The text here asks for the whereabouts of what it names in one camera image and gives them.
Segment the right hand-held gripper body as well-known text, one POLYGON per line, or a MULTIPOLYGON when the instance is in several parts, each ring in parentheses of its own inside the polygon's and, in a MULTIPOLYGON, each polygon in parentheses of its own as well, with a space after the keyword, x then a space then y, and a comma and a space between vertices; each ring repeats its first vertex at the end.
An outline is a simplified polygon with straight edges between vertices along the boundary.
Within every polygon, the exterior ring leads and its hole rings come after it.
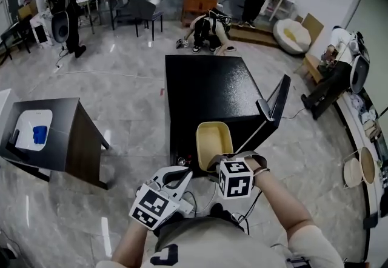
POLYGON ((264 159, 257 153, 245 153, 233 158, 223 155, 218 178, 218 194, 222 199, 248 198, 254 184, 253 171, 264 159))

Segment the person's right hand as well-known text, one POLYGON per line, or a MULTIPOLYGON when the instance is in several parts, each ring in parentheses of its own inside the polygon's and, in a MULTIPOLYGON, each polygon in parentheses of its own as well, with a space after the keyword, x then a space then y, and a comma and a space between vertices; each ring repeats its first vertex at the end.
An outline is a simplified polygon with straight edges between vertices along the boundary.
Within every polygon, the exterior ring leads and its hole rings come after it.
POLYGON ((253 171, 254 176, 260 174, 261 172, 269 171, 269 169, 267 168, 267 161, 265 159, 257 161, 257 163, 259 166, 253 171))

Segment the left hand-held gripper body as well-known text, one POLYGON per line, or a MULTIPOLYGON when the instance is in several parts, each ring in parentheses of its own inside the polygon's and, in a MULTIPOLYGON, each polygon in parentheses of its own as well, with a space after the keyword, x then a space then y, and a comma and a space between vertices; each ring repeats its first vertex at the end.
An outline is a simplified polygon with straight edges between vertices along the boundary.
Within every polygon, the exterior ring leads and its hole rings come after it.
POLYGON ((182 192, 168 190, 155 182, 143 183, 136 192, 129 216, 149 230, 155 230, 180 207, 182 192))

